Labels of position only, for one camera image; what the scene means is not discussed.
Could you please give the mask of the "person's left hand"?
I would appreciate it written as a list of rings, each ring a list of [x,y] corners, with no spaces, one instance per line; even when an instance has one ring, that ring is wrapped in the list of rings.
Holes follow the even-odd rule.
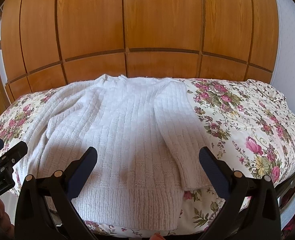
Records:
[[[15,239],[15,226],[11,223],[9,215],[5,212],[5,205],[0,199],[0,227],[9,239]]]

